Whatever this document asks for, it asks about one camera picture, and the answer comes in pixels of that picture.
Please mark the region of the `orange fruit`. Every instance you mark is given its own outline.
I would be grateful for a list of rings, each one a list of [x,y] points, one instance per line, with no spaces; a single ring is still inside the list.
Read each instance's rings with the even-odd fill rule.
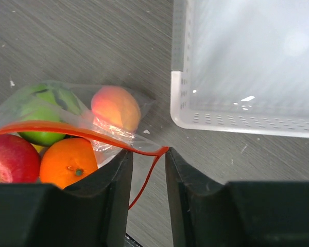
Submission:
[[[43,155],[40,181],[64,189],[98,169],[91,143],[83,138],[63,139]]]

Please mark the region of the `white plastic basket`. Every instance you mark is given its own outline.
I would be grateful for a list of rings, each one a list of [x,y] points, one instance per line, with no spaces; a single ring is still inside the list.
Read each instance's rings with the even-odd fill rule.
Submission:
[[[170,115],[309,138],[309,1],[174,1]]]

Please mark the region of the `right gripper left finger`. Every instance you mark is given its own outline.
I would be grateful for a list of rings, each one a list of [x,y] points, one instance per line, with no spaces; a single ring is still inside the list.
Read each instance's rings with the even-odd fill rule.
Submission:
[[[0,184],[0,246],[123,246],[133,154],[79,182]]]

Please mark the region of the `clear zip top bag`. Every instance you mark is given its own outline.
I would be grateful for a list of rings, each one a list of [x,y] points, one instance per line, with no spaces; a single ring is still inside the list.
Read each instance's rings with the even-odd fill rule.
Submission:
[[[138,128],[133,132],[129,132],[99,119],[92,113],[92,97],[106,85],[81,85],[65,82],[63,82],[63,85],[71,90],[79,99],[79,104],[82,108],[80,115],[59,110],[59,115],[62,118],[61,122],[45,120],[22,121],[18,110],[19,104],[21,103],[19,96],[21,96],[22,89],[27,87],[25,86],[15,91],[0,105],[0,135],[12,134],[19,136],[18,133],[22,131],[45,131],[65,134],[64,139],[86,139],[92,145],[98,169],[108,164],[123,150],[152,157],[154,162],[157,162],[168,151],[167,147],[160,146],[138,135]],[[146,95],[135,90],[126,87],[122,88],[127,90],[139,104],[142,120],[152,106],[153,101]],[[41,161],[43,155],[51,146],[43,146],[44,150],[39,154]]]

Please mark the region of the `green watermelon ball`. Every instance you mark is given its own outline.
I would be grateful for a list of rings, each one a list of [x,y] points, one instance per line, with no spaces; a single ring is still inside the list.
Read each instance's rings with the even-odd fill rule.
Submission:
[[[61,122],[59,110],[75,115],[82,113],[77,96],[60,81],[46,80],[27,86],[19,96],[19,114],[22,121],[45,120]],[[65,138],[65,134],[45,131],[22,131],[20,137],[28,142],[49,147]]]

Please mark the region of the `yellow lemon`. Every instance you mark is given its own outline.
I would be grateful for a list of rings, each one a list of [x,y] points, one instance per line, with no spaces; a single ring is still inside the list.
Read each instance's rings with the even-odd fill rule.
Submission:
[[[41,152],[44,150],[44,147],[43,146],[39,146],[39,145],[35,145],[35,144],[31,144],[35,149],[36,151],[41,154]]]

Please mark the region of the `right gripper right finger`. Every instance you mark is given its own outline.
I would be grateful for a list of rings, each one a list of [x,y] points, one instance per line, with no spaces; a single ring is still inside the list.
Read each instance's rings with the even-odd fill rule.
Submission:
[[[221,184],[165,155],[174,246],[309,246],[309,181]]]

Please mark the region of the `red apple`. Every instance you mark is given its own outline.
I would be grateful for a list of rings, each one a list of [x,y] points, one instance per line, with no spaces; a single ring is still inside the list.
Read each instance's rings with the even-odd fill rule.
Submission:
[[[26,140],[12,134],[0,135],[0,183],[34,183],[41,158]]]

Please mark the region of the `pink peach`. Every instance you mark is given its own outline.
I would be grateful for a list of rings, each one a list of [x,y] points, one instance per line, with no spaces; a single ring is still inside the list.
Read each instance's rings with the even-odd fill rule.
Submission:
[[[135,98],[119,86],[103,86],[91,100],[92,113],[114,126],[133,132],[141,120],[141,110]]]

